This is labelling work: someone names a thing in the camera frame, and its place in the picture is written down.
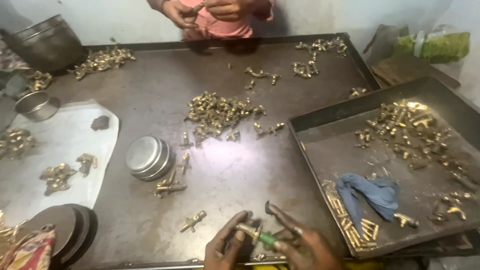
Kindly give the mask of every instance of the white paper sheet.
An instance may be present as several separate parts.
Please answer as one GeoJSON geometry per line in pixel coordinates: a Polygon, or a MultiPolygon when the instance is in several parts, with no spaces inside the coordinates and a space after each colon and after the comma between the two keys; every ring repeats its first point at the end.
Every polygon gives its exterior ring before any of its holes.
{"type": "Polygon", "coordinates": [[[29,130],[40,146],[20,160],[0,160],[0,209],[5,223],[13,226],[54,205],[76,203],[93,208],[117,143],[118,117],[92,99],[66,104],[50,119],[37,123],[17,115],[11,126],[29,130]],[[93,131],[90,125],[101,115],[110,118],[109,128],[93,131]],[[73,175],[68,179],[70,189],[44,196],[47,186],[38,178],[42,171],[63,162],[79,169],[75,160],[83,153],[96,156],[98,168],[90,168],[85,178],[80,173],[73,175]]]}

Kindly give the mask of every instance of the grinding wheel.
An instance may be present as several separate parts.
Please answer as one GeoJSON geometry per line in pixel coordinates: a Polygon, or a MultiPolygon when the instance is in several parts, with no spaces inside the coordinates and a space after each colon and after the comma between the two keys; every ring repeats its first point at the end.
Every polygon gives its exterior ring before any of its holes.
{"type": "Polygon", "coordinates": [[[55,225],[55,246],[52,256],[62,257],[67,254],[79,237],[82,220],[77,218],[73,208],[68,206],[52,206],[36,214],[25,222],[17,239],[42,229],[47,224],[55,225]]]}
{"type": "Polygon", "coordinates": [[[91,224],[93,220],[90,217],[89,209],[78,204],[65,204],[65,206],[71,207],[77,211],[81,215],[83,222],[81,224],[80,233],[75,245],[65,256],[60,259],[60,262],[64,267],[71,265],[78,260],[90,246],[88,244],[90,238],[95,236],[94,226],[91,224]]]}

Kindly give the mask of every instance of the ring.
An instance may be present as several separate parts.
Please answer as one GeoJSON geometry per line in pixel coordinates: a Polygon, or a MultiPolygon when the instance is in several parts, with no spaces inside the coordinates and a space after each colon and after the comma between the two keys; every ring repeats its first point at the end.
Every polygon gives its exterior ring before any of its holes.
{"type": "Polygon", "coordinates": [[[298,236],[301,236],[303,234],[303,230],[298,226],[295,226],[293,230],[298,234],[298,236]]]}

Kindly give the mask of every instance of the metal pot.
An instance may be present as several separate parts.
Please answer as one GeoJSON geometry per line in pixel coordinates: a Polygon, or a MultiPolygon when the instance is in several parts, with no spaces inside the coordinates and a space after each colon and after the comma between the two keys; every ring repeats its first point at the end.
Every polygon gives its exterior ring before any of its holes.
{"type": "Polygon", "coordinates": [[[125,163],[133,176],[151,181],[168,171],[170,156],[170,147],[166,142],[153,136],[143,136],[132,142],[125,163]]]}
{"type": "Polygon", "coordinates": [[[30,93],[15,104],[15,111],[33,122],[52,117],[59,108],[60,100],[50,97],[44,91],[30,93]]]}
{"type": "Polygon", "coordinates": [[[4,36],[3,41],[31,67],[42,72],[63,69],[84,54],[80,40],[60,15],[4,36]]]}

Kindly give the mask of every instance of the pink shirt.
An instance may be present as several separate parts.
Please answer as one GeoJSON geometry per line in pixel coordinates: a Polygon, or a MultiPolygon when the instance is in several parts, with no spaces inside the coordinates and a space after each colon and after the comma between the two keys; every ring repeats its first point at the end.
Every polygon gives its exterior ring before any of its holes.
{"type": "MultiPolygon", "coordinates": [[[[182,4],[194,7],[203,2],[203,0],[179,0],[182,4]]],[[[273,13],[270,11],[270,17],[267,21],[273,19],[273,13]]],[[[185,29],[183,31],[183,40],[199,40],[212,38],[239,38],[251,37],[252,27],[250,27],[250,17],[245,17],[238,22],[222,22],[215,19],[205,8],[198,12],[198,24],[196,29],[185,29]]]]}

